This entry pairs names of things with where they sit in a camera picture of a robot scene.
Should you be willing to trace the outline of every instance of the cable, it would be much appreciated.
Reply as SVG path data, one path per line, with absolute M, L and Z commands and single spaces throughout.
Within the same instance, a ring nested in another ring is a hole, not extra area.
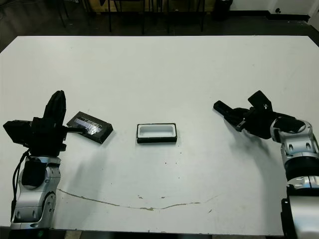
M 13 187 L 13 200 L 11 202 L 11 218 L 10 220 L 12 221 L 13 219 L 13 214 L 15 210 L 15 205 L 16 205 L 16 192 L 17 192 L 17 186 L 18 186 L 18 180 L 19 180 L 19 172 L 20 172 L 20 167 L 22 162 L 24 161 L 25 157 L 29 156 L 30 149 L 28 149 L 26 152 L 23 153 L 20 162 L 16 166 L 14 173 L 13 173 L 13 178 L 12 178 L 12 187 Z

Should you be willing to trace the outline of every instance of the gray floor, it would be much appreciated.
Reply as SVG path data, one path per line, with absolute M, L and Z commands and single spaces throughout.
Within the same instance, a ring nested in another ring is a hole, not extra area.
M 66 2 L 70 19 L 63 9 L 63 27 L 56 6 L 50 0 L 27 0 L 25 4 L 0 7 L 0 51 L 19 35 L 141 35 L 141 14 L 112 14 L 109 32 L 107 14 L 89 17 L 77 3 Z M 209 13 L 200 31 L 200 15 L 172 13 L 168 35 L 307 35 L 319 45 L 319 32 L 305 21 L 268 20 L 265 16 L 230 16 L 225 21 L 213 21 Z M 164 13 L 147 13 L 145 35 L 167 35 Z

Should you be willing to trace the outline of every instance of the baseboard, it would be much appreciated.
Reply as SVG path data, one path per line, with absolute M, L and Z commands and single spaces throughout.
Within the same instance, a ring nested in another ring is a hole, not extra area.
M 269 20 L 299 20 L 308 21 L 308 15 L 270 14 L 267 10 L 231 10 L 229 16 L 266 16 Z
M 308 15 L 295 15 L 295 14 L 268 14 L 266 16 L 269 20 L 298 20 L 308 22 L 310 16 Z

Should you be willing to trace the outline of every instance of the metal leg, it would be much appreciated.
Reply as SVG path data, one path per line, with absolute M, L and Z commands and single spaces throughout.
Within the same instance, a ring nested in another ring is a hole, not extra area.
M 142 35 L 144 35 L 144 26 L 145 26 L 145 0 L 143 0 L 143 23 L 142 23 Z
M 58 13 L 59 13 L 61 22 L 62 22 L 62 24 L 63 24 L 63 27 L 66 27 L 66 26 L 65 26 L 65 23 L 64 23 L 64 20 L 63 20 L 63 18 L 62 18 L 61 11 L 60 11 L 59 0 L 55 0 L 55 3 L 56 3 L 56 9 L 58 10 Z
M 198 12 L 198 11 L 199 11 L 199 5 L 200 5 L 200 0 L 198 0 L 197 8 L 196 8 L 196 12 Z
M 68 12 L 66 10 L 65 2 L 64 2 L 64 0 L 61 0 L 61 1 L 62 1 L 62 5 L 63 5 L 63 8 L 64 8 L 64 11 L 65 11 L 65 15 L 69 19 L 69 14 L 68 14 Z
M 85 5 L 85 9 L 86 9 L 86 13 L 89 14 L 89 4 L 86 0 L 83 0 L 84 1 L 84 5 Z
M 111 0 L 107 0 L 108 1 L 108 11 L 109 11 L 109 31 L 112 32 L 112 27 L 111 27 L 111 7 L 110 7 L 110 1 Z
M 115 6 L 116 11 L 119 12 L 119 8 L 118 8 L 116 1 L 114 0 L 113 2 L 114 2 L 114 6 Z
M 81 5 L 81 8 L 82 8 L 82 10 L 83 10 L 83 13 L 85 14 L 86 21 L 87 21 L 88 25 L 90 25 L 89 16 L 88 16 L 88 13 L 86 12 L 86 10 L 85 10 L 85 8 L 84 8 L 83 1 L 85 1 L 85 0 L 79 0 L 79 3 L 80 3 L 80 5 Z
M 169 0 L 167 0 L 166 6 L 167 6 L 167 33 L 169 34 Z
M 205 0 L 203 0 L 203 12 L 201 17 L 200 31 L 204 30 L 204 18 L 205 18 Z

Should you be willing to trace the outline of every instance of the wall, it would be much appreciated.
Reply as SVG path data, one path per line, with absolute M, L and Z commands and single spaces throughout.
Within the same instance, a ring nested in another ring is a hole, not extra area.
M 309 14 L 316 0 L 275 0 L 270 3 L 269 12 L 276 13 L 280 8 L 281 14 Z
M 107 11 L 107 2 L 100 6 L 99 0 L 88 0 L 94 11 Z M 191 0 L 191 10 L 196 9 L 198 0 Z M 215 0 L 205 0 L 205 11 L 213 10 Z M 281 14 L 312 14 L 319 0 L 233 0 L 230 10 L 268 10 L 276 14 L 277 8 L 280 8 Z M 124 11 L 141 11 L 140 2 L 123 2 Z M 187 11 L 187 0 L 170 0 L 171 10 L 179 9 Z M 146 11 L 149 9 L 149 1 L 146 0 Z M 111 11 L 116 11 L 113 1 L 111 1 Z M 166 11 L 166 0 L 163 0 L 163 11 Z
M 268 10 L 272 0 L 234 0 L 231 10 Z

